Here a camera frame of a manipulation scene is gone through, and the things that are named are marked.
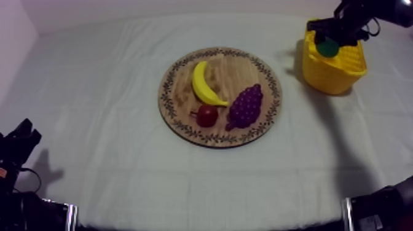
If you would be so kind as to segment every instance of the white wall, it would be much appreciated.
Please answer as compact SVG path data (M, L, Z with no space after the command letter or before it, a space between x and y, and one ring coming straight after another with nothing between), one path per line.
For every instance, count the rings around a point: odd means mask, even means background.
M113 19L198 12L330 17L340 0L22 0L40 33Z
M37 37L20 1L0 1L0 104Z

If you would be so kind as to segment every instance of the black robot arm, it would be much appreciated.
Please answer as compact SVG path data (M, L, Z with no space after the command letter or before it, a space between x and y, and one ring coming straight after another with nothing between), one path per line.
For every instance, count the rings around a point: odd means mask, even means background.
M315 43L323 42L328 37L339 46L357 45L358 40L368 40L380 32L376 18L403 27L413 25L413 2L411 0L343 0L334 11L332 18L310 21L307 30L316 31ZM376 33L371 33L368 26L371 20L378 25Z

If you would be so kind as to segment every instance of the grape stem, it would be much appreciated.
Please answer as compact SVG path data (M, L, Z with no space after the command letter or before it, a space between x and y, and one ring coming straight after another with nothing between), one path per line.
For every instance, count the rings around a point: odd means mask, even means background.
M231 121L225 126L225 130L227 131L231 131L234 128L235 128L235 121Z

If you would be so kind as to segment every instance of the fake fruit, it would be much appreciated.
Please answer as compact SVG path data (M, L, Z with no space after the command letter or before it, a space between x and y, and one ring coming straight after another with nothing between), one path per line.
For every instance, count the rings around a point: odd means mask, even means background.
M228 106L228 102L222 101L218 98L218 95L208 86L205 82L204 72L208 62L201 61L197 64L192 73L192 88L198 98L205 104L215 106Z
M211 105L202 105L198 112L191 112L191 115L196 116L197 124L204 128L209 128L215 125L218 119L218 110Z
M261 110L262 98L261 86L255 84L242 91L229 109L228 124L225 130L233 128L246 128L257 121Z

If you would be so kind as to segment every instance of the green ball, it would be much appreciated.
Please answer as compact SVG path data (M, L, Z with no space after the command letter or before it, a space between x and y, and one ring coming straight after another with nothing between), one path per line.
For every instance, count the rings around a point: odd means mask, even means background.
M329 37L326 37L324 42L316 44L315 48L317 49L318 53L320 53L320 55L327 58L336 56L340 50L339 44Z

